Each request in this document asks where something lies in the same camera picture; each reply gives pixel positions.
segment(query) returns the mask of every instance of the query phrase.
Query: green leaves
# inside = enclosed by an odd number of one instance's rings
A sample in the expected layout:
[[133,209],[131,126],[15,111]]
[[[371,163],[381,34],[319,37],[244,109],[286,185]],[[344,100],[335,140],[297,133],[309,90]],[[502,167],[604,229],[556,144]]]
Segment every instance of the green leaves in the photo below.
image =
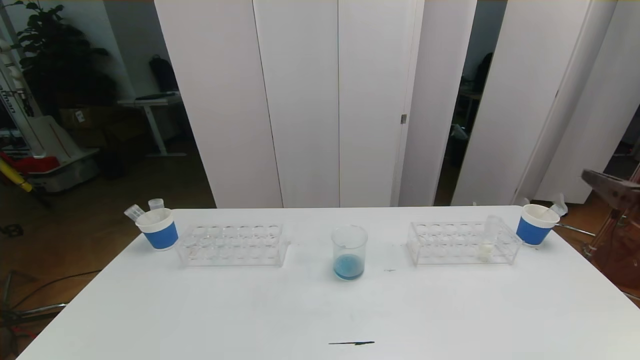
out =
[[18,38],[18,42],[20,42],[20,44],[22,44],[23,42],[34,42],[34,43],[40,43],[42,42],[42,37],[39,34],[28,34],[28,35],[24,35]]
[[109,53],[91,47],[82,31],[63,22],[59,13],[64,6],[43,9],[35,1],[15,4],[34,10],[27,28],[17,35],[27,56],[20,60],[22,73],[41,108],[45,104],[53,109],[49,115],[56,113],[62,105],[60,95],[64,95],[67,106],[113,103],[116,83],[94,65],[99,56]]

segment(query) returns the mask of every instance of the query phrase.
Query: doorway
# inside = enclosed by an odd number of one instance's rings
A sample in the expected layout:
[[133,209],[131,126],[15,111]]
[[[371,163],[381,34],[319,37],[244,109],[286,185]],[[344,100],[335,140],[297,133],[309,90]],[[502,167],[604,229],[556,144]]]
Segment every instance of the doorway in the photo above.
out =
[[451,205],[506,6],[506,0],[477,2],[434,206]]
[[640,106],[603,172],[629,180],[638,164],[640,164]]

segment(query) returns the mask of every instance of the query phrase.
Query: blue label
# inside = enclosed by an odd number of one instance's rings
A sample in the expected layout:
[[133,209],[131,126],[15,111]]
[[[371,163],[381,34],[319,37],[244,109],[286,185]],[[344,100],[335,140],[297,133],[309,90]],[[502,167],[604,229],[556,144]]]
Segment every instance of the blue label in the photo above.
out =
[[178,231],[175,229],[175,222],[155,233],[144,233],[147,240],[155,249],[162,250],[170,247],[178,240]]
[[547,237],[547,234],[550,231],[550,227],[544,229],[542,227],[531,225],[521,217],[516,234],[522,239],[522,241],[528,243],[529,245],[540,245],[542,243],[542,240]]

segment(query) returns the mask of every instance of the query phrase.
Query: red object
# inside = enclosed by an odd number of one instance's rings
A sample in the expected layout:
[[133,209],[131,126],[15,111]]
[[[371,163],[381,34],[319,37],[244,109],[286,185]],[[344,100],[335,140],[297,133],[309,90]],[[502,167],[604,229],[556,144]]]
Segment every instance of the red object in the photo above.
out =
[[0,156],[4,159],[9,166],[14,168],[17,172],[23,174],[30,174],[32,172],[47,172],[60,166],[60,162],[55,156],[47,156],[46,158],[36,159],[33,157],[22,158],[19,160],[12,160],[5,153],[0,152]]

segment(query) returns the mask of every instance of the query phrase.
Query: desk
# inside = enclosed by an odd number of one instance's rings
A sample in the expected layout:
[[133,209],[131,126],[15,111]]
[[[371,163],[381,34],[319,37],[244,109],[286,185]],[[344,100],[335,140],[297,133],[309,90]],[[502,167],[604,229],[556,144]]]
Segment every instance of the desk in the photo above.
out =
[[156,141],[156,145],[158,146],[158,150],[160,151],[159,154],[149,154],[148,156],[185,156],[186,155],[183,152],[169,153],[166,151],[166,146],[164,146],[164,141],[162,140],[162,136],[160,135],[160,130],[158,129],[156,118],[154,117],[154,112],[151,109],[152,106],[169,106],[173,104],[178,104],[180,102],[182,102],[182,98],[180,97],[180,95],[173,95],[173,96],[167,96],[167,97],[161,97],[158,99],[149,99],[149,100],[128,99],[128,100],[118,101],[118,105],[140,107],[145,110],[145,114],[147,115],[147,120],[149,121],[149,126],[151,127],[151,132],[154,135],[154,140]]
[[[520,209],[175,210],[179,232],[283,223],[284,266],[182,268],[138,236],[19,359],[637,359],[640,311],[553,232],[513,266],[416,268],[404,246],[411,221],[494,214],[515,228]],[[353,282],[332,273],[342,224],[369,232]],[[375,343],[329,345],[349,341]]]
[[467,134],[469,135],[471,133],[471,129],[473,128],[473,123],[470,124],[470,116],[471,116],[471,106],[474,103],[474,100],[476,101],[480,101],[482,100],[482,93],[481,92],[473,92],[470,91],[468,89],[464,89],[464,88],[460,88],[460,90],[458,91],[458,96],[459,97],[466,97],[469,99],[468,105],[467,105],[467,112],[465,115],[465,127],[467,129]]

